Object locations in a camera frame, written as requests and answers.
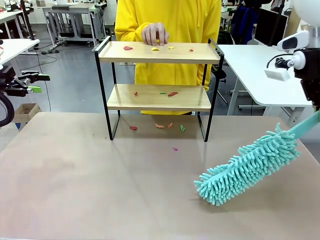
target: microfiber duster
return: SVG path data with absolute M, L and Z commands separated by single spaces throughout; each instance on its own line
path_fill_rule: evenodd
M 300 155 L 296 150 L 297 139 L 319 121 L 320 112 L 317 111 L 288 131 L 281 130 L 278 123 L 275 132 L 267 131 L 267 135 L 253 144 L 240 147 L 240 156 L 233 156 L 228 164 L 209 168 L 208 173 L 200 175 L 200 181 L 194 181 L 200 196 L 212 205 L 220 206 L 242 194 L 265 176 L 295 160 Z

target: black monitor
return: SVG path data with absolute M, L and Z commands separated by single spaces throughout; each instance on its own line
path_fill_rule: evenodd
M 276 28 L 272 45 L 277 45 L 285 35 L 288 17 L 281 15 L 279 24 L 276 26 L 278 13 L 260 8 L 258 22 L 256 24 L 254 39 L 268 45 L 274 29 Z

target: hoodie drawstring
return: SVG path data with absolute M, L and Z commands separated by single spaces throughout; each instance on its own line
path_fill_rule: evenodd
M 196 26 L 197 27 L 200 27 L 200 0 L 197 0 L 197 10 L 198 10 L 198 19 L 197 19 L 197 23 L 196 23 Z

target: shelf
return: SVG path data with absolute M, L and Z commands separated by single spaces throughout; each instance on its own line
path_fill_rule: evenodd
M 169 97 L 172 92 L 178 94 Z M 115 84 L 107 106 L 109 110 L 139 111 L 209 112 L 211 109 L 205 88 L 187 85 Z
M 160 51 L 151 51 L 153 46 L 137 41 L 110 41 L 99 54 L 101 62 L 109 63 L 168 63 L 168 64 L 219 64 L 220 57 L 214 46 L 208 43 L 170 42 L 157 46 Z

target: floor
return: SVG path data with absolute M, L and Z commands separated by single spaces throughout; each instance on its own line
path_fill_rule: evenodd
M 39 24 L 33 25 L 32 29 L 36 31 L 35 37 L 40 39 L 39 47 L 41 51 L 49 49 L 51 43 L 46 27 Z M 103 101 L 96 62 L 94 54 L 91 52 L 92 48 L 88 47 L 86 43 L 79 43 L 59 46 L 57 49 L 59 53 L 39 55 L 39 62 L 42 64 L 41 69 L 38 67 L 39 63 L 36 55 L 19 55 L 16 58 L 21 70 L 26 68 L 42 70 L 44 74 L 50 75 L 51 81 L 47 83 L 50 104 L 46 86 L 43 82 L 39 82 L 37 85 L 42 87 L 43 93 L 33 93 L 23 98 L 11 97 L 10 100 L 14 107 L 17 108 L 22 103 L 36 102 L 39 103 L 44 112 L 50 111 L 51 108 L 52 112 L 103 113 Z M 116 64 L 115 69 L 118 83 L 134 83 L 134 66 Z M 227 81 L 219 84 L 219 92 L 229 102 L 231 99 L 229 91 L 233 90 L 237 77 L 230 67 L 224 66 L 223 69 L 227 73 Z M 111 65 L 102 64 L 102 73 L 106 95 L 108 96 L 113 88 Z M 245 95 L 239 98 L 237 104 L 251 105 L 252 103 L 252 98 Z M 227 115 L 227 112 L 228 106 L 218 96 L 214 115 Z M 241 111 L 236 110 L 234 114 L 261 116 L 263 110 L 243 109 Z M 319 144 L 315 144 L 315 146 L 308 144 L 307 147 L 320 160 Z

